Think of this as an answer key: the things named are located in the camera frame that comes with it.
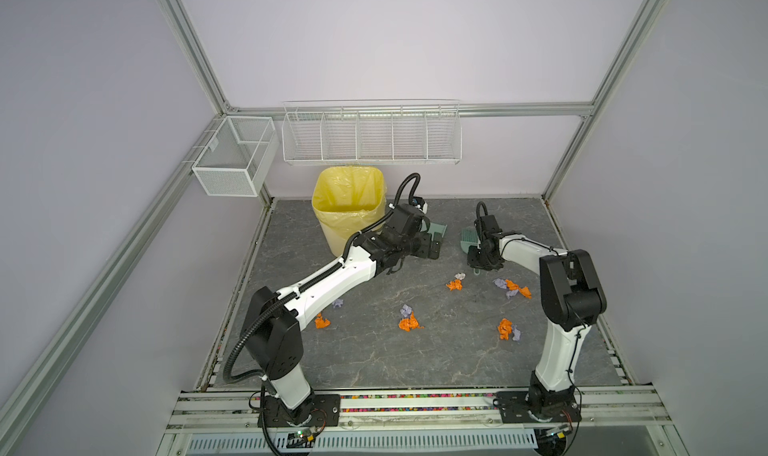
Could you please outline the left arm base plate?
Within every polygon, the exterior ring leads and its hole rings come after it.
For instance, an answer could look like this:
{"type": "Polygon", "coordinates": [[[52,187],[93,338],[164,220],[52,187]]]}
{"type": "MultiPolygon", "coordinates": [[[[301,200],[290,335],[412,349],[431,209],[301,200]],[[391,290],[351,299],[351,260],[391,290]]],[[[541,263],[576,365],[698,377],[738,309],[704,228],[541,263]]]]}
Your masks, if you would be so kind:
{"type": "Polygon", "coordinates": [[[279,398],[267,395],[262,406],[270,428],[336,427],[341,415],[341,396],[336,393],[311,394],[295,409],[288,409],[279,398]]]}

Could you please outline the green plastic dustpan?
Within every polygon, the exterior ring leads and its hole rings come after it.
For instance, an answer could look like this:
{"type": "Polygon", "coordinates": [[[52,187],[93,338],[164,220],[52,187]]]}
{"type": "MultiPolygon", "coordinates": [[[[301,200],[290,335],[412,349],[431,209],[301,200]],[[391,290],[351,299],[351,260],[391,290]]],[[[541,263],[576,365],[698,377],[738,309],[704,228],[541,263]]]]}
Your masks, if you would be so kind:
{"type": "Polygon", "coordinates": [[[431,239],[442,240],[445,237],[447,226],[439,223],[422,223],[422,231],[426,232],[431,239]]]}

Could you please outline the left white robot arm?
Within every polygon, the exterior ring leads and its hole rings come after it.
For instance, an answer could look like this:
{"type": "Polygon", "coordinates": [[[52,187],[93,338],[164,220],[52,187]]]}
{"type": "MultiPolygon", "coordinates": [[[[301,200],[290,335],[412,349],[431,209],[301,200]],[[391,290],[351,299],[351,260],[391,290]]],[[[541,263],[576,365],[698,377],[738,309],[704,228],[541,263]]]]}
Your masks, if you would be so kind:
{"type": "Polygon", "coordinates": [[[416,194],[417,172],[398,186],[385,214],[353,234],[341,255],[306,278],[272,291],[264,286],[251,296],[240,335],[220,370],[227,384],[257,378],[289,423],[303,424],[316,410],[315,393],[301,367],[302,331],[331,303],[385,273],[393,274],[408,257],[439,255],[433,250],[426,202],[416,194]]]}

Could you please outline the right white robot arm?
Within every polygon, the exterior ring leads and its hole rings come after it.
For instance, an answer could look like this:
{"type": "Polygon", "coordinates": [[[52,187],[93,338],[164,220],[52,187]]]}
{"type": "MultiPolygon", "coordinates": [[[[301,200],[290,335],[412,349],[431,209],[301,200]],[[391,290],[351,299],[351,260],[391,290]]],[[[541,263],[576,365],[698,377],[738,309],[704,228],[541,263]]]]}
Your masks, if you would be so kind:
{"type": "Polygon", "coordinates": [[[484,202],[476,205],[474,228],[477,243],[468,247],[469,266],[477,272],[493,271],[511,262],[537,274],[541,307],[548,320],[542,355],[532,372],[527,394],[501,406],[517,406],[535,421],[551,421],[559,416],[578,421],[575,368],[586,335],[607,308],[590,254],[504,232],[484,202]]]}

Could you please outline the green hand brush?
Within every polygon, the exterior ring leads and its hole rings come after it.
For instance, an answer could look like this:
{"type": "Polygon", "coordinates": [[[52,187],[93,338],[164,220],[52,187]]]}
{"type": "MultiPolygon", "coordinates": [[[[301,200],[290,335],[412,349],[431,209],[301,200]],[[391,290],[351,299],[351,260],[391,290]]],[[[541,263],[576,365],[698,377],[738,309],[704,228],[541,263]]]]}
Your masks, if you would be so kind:
{"type": "Polygon", "coordinates": [[[461,231],[460,246],[462,251],[467,256],[467,264],[473,271],[475,276],[479,276],[481,270],[475,267],[476,253],[479,250],[480,242],[477,231],[474,227],[465,227],[461,231]]]}

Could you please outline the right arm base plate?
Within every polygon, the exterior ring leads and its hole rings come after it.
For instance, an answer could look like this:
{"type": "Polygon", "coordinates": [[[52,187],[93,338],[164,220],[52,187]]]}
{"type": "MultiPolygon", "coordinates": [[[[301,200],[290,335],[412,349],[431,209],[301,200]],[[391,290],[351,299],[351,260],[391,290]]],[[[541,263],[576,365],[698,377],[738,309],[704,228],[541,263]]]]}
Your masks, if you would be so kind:
{"type": "Polygon", "coordinates": [[[577,423],[582,421],[573,390],[531,394],[530,391],[499,391],[493,400],[501,420],[512,423],[577,423]]]}

